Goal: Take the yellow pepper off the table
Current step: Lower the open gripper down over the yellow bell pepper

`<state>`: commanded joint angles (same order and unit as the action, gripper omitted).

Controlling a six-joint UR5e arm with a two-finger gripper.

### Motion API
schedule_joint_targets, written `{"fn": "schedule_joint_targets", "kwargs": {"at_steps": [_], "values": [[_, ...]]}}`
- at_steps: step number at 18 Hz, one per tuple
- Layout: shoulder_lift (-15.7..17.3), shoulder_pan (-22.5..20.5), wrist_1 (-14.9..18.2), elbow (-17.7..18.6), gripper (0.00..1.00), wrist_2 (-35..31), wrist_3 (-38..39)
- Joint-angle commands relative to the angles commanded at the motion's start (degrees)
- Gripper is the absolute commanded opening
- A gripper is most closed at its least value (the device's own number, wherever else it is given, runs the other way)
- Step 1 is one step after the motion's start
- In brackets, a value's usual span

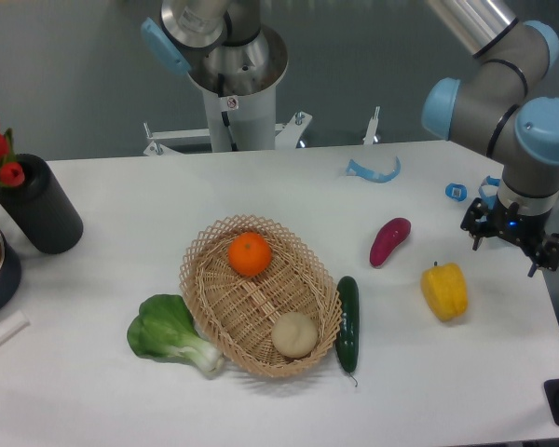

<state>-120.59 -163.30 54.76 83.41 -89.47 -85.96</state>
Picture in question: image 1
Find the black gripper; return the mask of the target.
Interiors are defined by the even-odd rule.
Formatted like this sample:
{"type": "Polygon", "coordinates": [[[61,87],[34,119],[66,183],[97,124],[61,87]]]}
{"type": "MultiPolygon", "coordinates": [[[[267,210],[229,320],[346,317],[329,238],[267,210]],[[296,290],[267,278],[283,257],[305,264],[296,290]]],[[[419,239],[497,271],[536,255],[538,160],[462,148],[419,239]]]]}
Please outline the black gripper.
{"type": "Polygon", "coordinates": [[[486,201],[477,197],[468,207],[460,228],[472,237],[474,251],[480,248],[484,237],[498,237],[518,247],[530,259],[527,276],[533,277],[538,269],[556,271],[559,267],[559,233],[545,231],[550,215],[550,211],[522,214],[518,203],[506,207],[498,198],[489,208],[486,201]]]}

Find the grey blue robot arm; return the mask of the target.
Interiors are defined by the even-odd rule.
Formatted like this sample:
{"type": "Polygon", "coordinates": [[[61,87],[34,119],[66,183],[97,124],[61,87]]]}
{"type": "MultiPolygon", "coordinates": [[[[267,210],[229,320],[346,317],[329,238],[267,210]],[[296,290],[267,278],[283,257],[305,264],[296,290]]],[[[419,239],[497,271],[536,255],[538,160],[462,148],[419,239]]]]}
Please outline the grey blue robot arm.
{"type": "MultiPolygon", "coordinates": [[[[534,269],[559,266],[559,234],[545,224],[559,195],[559,98],[530,90],[559,55],[555,31],[520,22],[502,1],[433,1],[432,11],[480,64],[469,83],[445,78],[425,100],[421,122],[437,137],[503,167],[496,194],[477,198],[461,226],[475,243],[499,237],[534,269]]],[[[201,90],[216,152],[289,149],[309,116],[276,122],[276,87],[287,69],[281,37],[255,1],[166,1],[141,33],[172,73],[201,90]]]]}

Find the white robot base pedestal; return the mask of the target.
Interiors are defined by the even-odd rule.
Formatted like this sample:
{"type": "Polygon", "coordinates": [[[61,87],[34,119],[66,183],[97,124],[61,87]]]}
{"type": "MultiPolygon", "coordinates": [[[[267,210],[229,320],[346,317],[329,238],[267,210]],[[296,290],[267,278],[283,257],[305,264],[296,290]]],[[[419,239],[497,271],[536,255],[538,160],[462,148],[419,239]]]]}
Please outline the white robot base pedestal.
{"type": "Polygon", "coordinates": [[[208,146],[214,153],[291,150],[305,148],[305,133],[312,115],[298,111],[286,123],[277,123],[275,95],[216,98],[204,95],[208,126],[205,129],[152,131],[143,125],[148,156],[172,155],[208,146]]]}

